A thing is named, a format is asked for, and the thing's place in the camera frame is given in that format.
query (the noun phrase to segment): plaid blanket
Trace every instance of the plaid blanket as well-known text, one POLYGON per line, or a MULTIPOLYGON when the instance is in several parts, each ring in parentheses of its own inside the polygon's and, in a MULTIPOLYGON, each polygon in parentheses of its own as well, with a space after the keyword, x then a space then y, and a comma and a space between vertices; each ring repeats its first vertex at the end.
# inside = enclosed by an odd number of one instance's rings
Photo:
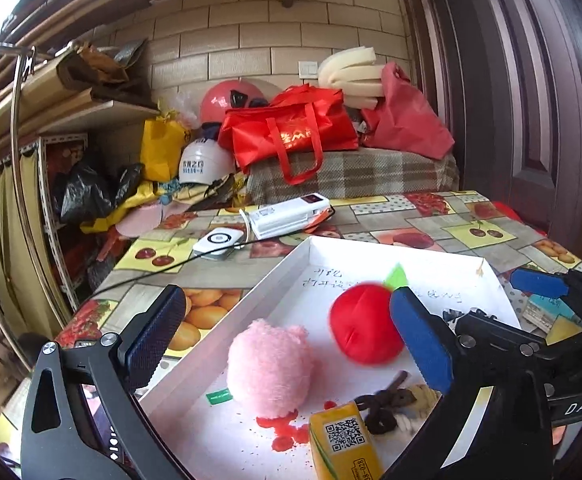
MULTIPOLYGON (((290 153, 293 174, 314 163, 313 153, 290 153)), ((279 162, 268 158, 251 166, 247 194, 253 204, 273 204, 312 192, 329 198, 358 198, 415 191, 457 190, 459 172, 453 155, 431 160, 415 153, 360 148, 325 152, 318 174, 299 186, 289 186, 279 162)))

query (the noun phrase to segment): light switch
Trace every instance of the light switch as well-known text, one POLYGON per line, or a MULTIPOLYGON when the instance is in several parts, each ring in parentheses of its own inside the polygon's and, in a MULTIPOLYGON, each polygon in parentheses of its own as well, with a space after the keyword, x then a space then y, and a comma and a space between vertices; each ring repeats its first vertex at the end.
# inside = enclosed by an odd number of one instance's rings
POLYGON ((300 69, 300 79, 317 79, 318 62, 317 61, 298 61, 300 69))

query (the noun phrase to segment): brick wall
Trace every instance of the brick wall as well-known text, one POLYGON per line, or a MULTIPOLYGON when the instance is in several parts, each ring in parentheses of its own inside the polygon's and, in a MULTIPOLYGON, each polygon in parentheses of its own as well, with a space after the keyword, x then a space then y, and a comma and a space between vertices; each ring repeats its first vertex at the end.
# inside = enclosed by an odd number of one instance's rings
MULTIPOLYGON (((280 0, 161 0, 84 38, 98 46, 148 38, 137 70, 154 99, 187 91, 199 105, 227 78, 248 78, 273 97, 302 83, 298 61, 354 46, 372 46, 380 62, 413 73, 404 9, 403 0, 298 0, 290 9, 280 0)), ((136 162, 141 133, 139 125, 98 136, 110 165, 136 162)))

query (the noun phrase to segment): yellow curtain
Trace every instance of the yellow curtain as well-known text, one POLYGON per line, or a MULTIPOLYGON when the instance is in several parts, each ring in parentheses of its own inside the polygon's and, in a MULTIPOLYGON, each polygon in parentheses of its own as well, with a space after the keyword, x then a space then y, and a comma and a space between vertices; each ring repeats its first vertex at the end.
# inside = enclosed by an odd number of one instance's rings
MULTIPOLYGON (((24 201, 42 268, 55 303, 69 311, 53 278, 40 218, 37 154, 20 158, 24 201)), ((31 262, 16 205, 12 169, 0 173, 0 304, 14 334, 36 332, 52 339, 61 330, 31 262)))

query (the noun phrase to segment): blue gripper pad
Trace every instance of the blue gripper pad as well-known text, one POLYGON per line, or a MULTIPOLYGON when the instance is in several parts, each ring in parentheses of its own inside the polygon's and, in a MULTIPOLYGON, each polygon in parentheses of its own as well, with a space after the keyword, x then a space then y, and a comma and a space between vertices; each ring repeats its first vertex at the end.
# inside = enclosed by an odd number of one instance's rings
POLYGON ((531 269, 511 272, 510 283, 522 292, 532 292, 545 298, 559 298, 568 294, 568 286, 560 276, 531 269))
POLYGON ((453 362, 429 325, 431 314, 408 287, 391 294, 389 309, 391 320, 428 387, 446 394, 453 382, 453 362))
POLYGON ((122 331, 122 356, 129 392, 149 384, 178 326, 186 316, 184 291, 167 285, 146 312, 136 314, 122 331))

